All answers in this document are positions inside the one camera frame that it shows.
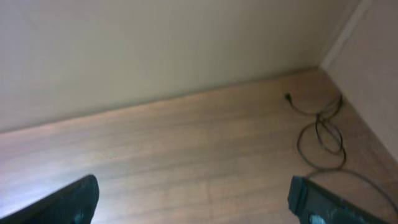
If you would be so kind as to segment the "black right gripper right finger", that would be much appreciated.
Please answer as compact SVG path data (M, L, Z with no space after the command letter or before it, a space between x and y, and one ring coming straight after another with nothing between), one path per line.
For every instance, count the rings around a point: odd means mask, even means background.
M300 224L387 224L311 180L292 177L289 210Z

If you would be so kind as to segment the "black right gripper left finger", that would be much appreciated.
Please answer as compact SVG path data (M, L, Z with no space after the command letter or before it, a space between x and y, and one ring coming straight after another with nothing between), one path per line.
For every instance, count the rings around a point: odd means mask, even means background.
M39 201L1 218L1 224L90 224L100 196L97 178L86 175Z

